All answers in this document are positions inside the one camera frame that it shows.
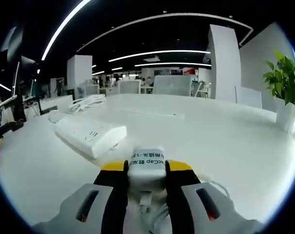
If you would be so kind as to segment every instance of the white pot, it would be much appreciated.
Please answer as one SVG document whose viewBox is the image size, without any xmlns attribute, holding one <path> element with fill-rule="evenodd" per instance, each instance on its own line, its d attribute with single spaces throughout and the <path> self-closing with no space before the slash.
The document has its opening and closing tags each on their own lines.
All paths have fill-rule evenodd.
<svg viewBox="0 0 295 234">
<path fill-rule="evenodd" d="M 289 133 L 293 129 L 295 122 L 295 105 L 288 103 L 285 106 L 285 100 L 275 98 L 276 101 L 276 124 L 277 126 Z"/>
</svg>

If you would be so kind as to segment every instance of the black ceiling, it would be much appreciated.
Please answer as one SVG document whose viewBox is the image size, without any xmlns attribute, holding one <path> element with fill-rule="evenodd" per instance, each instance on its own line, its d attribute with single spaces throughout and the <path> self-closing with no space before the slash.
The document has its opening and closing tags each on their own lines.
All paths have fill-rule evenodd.
<svg viewBox="0 0 295 234">
<path fill-rule="evenodd" d="M 6 27 L 12 22 L 25 22 L 23 37 L 23 53 L 29 58 L 40 61 L 50 38 L 73 8 L 81 0 L 17 0 L 15 9 L 9 12 L 4 8 Z M 53 44 L 46 60 L 42 64 L 41 79 L 66 76 L 67 60 L 77 54 L 77 50 L 90 40 L 125 23 L 145 17 L 167 13 L 204 13 L 222 17 L 233 16 L 253 27 L 254 32 L 248 39 L 254 37 L 267 25 L 275 20 L 275 12 L 271 6 L 273 1 L 264 3 L 254 0 L 246 4 L 244 0 L 228 1 L 200 1 L 184 0 L 91 0 L 66 25 Z M 109 63 L 108 60 L 135 53 L 156 50 L 206 50 L 208 45 L 209 24 L 219 24 L 232 27 L 236 31 L 238 41 L 248 33 L 248 29 L 224 20 L 216 20 L 195 16 L 176 16 L 152 19 L 132 24 L 111 32 L 90 45 L 78 54 L 92 55 L 94 71 L 110 71 L 122 66 L 129 70 L 135 64 L 145 63 L 146 57 L 135 57 Z M 201 63 L 202 54 L 161 54 L 161 62 L 196 62 Z"/>
</svg>

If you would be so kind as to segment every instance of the white power strip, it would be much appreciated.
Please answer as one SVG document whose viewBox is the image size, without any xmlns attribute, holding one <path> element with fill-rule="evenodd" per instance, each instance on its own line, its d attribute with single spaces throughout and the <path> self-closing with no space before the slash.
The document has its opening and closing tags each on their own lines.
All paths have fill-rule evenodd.
<svg viewBox="0 0 295 234">
<path fill-rule="evenodd" d="M 100 157 L 127 135 L 126 126 L 77 115 L 62 118 L 55 124 L 55 131 L 92 158 Z"/>
</svg>

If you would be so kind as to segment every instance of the potted plant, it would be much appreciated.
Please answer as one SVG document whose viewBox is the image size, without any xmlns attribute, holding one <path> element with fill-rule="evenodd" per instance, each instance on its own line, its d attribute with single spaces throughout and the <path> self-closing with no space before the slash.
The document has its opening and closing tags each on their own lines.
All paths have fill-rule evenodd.
<svg viewBox="0 0 295 234">
<path fill-rule="evenodd" d="M 271 71 L 263 77 L 276 100 L 276 124 L 290 132 L 295 122 L 295 62 L 278 51 L 275 56 L 277 64 L 266 61 Z"/>
</svg>

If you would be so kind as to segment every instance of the yellow object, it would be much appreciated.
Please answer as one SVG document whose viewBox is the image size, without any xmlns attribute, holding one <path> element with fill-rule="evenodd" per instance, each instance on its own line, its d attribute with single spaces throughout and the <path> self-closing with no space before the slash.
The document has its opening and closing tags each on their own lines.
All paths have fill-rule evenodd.
<svg viewBox="0 0 295 234">
<path fill-rule="evenodd" d="M 170 165 L 170 171 L 185 171 L 192 170 L 191 166 L 186 164 L 185 162 L 168 160 Z"/>
<path fill-rule="evenodd" d="M 123 171 L 124 161 L 109 162 L 102 167 L 104 171 Z"/>
</svg>

